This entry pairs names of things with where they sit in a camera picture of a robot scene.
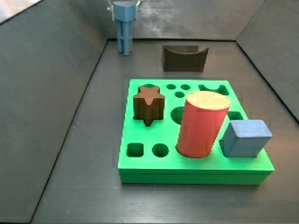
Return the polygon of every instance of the brown arch block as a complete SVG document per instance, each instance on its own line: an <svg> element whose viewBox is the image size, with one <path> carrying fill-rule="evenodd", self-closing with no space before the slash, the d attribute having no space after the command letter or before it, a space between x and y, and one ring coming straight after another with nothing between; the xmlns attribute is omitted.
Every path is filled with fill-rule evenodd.
<svg viewBox="0 0 299 224"><path fill-rule="evenodd" d="M165 119L165 96L161 88L139 87L139 94L134 96L135 119L145 120L145 125L151 126L154 120Z"/></svg>
<svg viewBox="0 0 299 224"><path fill-rule="evenodd" d="M163 46L163 70L166 72L202 72L210 48L199 52L197 45Z"/></svg>

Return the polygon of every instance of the green foam block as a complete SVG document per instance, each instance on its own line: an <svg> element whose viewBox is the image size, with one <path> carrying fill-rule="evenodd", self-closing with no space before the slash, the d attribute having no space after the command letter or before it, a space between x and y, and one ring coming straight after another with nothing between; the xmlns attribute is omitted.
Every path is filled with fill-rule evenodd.
<svg viewBox="0 0 299 224"><path fill-rule="evenodd" d="M138 87L153 84L166 96L163 120L150 127L134 119ZM211 154L187 158L177 150L186 96L210 90L231 99ZM131 80L118 169L123 183L259 185L275 170L265 149L255 158L225 157L221 139L230 120L249 119L233 87L226 80Z"/></svg>

